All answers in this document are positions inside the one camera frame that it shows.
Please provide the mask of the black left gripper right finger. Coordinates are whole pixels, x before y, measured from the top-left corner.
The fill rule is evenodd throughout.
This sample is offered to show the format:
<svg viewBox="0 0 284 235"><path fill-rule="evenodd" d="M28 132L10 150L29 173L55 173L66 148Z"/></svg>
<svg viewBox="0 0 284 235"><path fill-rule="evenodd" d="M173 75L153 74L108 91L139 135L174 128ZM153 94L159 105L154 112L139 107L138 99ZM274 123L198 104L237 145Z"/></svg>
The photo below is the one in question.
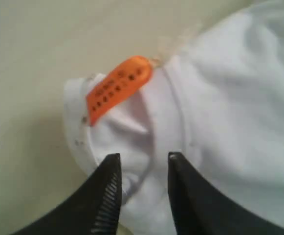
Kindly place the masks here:
<svg viewBox="0 0 284 235"><path fill-rule="evenodd" d="M168 154L168 195L178 235L284 235L222 194L181 152Z"/></svg>

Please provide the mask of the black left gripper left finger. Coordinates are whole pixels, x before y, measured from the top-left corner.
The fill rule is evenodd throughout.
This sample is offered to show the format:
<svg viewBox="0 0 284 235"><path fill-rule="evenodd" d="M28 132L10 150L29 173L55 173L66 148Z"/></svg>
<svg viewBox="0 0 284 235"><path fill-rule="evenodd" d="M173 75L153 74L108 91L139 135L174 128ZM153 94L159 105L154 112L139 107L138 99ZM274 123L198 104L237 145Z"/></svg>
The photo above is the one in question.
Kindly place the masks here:
<svg viewBox="0 0 284 235"><path fill-rule="evenodd" d="M109 154L63 203L17 235L115 235L121 209L120 154Z"/></svg>

